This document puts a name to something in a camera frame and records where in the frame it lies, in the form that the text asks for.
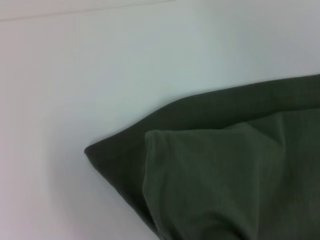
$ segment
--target cloth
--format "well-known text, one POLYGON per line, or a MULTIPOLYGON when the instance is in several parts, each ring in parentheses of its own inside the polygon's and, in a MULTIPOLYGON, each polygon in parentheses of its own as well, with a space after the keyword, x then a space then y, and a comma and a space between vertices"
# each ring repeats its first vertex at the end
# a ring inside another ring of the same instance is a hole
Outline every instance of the cloth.
POLYGON ((320 76, 315 75, 183 98, 123 132, 89 146, 85 154, 162 239, 317 239, 317 229, 313 226, 319 223, 316 202, 320 192, 315 184, 317 178, 311 173, 316 171, 315 164, 320 159, 315 147, 320 137, 319 126, 316 128, 319 93, 320 76), (314 133, 304 135, 306 130, 312 132, 308 128, 309 122, 312 122, 314 133), (284 129, 290 131, 281 135, 284 129), (233 139, 230 136, 238 141, 226 141, 233 139), (180 151, 180 156, 173 157, 173 150, 181 148, 188 139, 190 143, 180 151), (206 149, 199 151, 197 146, 203 142, 207 143, 206 149), (167 173, 156 167, 162 155, 166 156, 162 160, 167 173), (175 164, 181 163, 183 156, 192 155, 198 155, 197 168, 187 158, 178 170, 175 164), (307 158, 305 165, 301 164, 304 157, 307 158), (219 174, 210 175, 210 166, 218 163, 222 169, 215 171, 219 174), (190 175, 193 181, 184 176, 183 167, 194 168, 195 172, 190 175), (176 176, 168 178, 167 175, 174 176, 173 169, 176 176), (302 181, 309 176, 309 170, 310 181, 302 181), (184 176, 184 182, 192 182, 191 187, 177 186, 182 184, 174 181, 179 175, 181 180, 184 176), (162 183, 159 181, 152 187, 155 178, 162 179, 162 183), (307 190, 305 185, 313 181, 312 190, 307 190), (303 194, 313 198, 304 199, 303 194), (171 202, 166 199, 169 195, 175 196, 171 202), (175 199, 180 199, 182 207, 169 211, 177 206, 175 199), (203 209, 197 212, 194 210, 197 206, 203 206, 203 209), (303 213, 309 216, 309 221, 300 218, 303 213))

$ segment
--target dark green fabric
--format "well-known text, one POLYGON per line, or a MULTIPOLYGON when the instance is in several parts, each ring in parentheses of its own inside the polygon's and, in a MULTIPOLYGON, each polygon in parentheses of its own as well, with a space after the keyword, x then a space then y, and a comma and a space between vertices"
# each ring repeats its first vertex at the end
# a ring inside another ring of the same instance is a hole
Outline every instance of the dark green fabric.
POLYGON ((320 109, 146 134, 143 193, 166 240, 320 238, 320 109))
POLYGON ((87 147, 85 154, 157 234, 143 194, 148 131, 218 130, 277 112, 316 108, 320 108, 320 75, 208 92, 157 110, 128 129, 87 147))

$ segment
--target folded fabric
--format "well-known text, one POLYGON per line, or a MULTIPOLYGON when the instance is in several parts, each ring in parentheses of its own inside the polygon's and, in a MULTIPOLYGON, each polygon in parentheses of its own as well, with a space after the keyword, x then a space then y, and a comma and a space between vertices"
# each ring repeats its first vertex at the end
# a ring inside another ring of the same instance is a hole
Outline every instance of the folded fabric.
POLYGON ((214 91, 85 153, 161 239, 318 239, 318 108, 320 75, 214 91))

